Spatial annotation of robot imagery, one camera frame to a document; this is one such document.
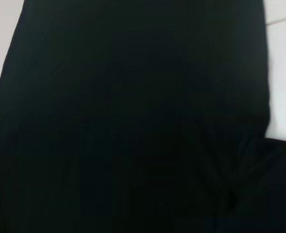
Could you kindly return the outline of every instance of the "black fabric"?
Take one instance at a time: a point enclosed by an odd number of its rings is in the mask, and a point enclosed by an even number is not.
[[[0,77],[0,233],[286,232],[268,124],[262,1],[25,0]]]

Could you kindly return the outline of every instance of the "black pants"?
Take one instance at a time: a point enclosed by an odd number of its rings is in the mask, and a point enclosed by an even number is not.
[[[268,123],[262,1],[25,0],[0,77],[0,233],[286,232]]]

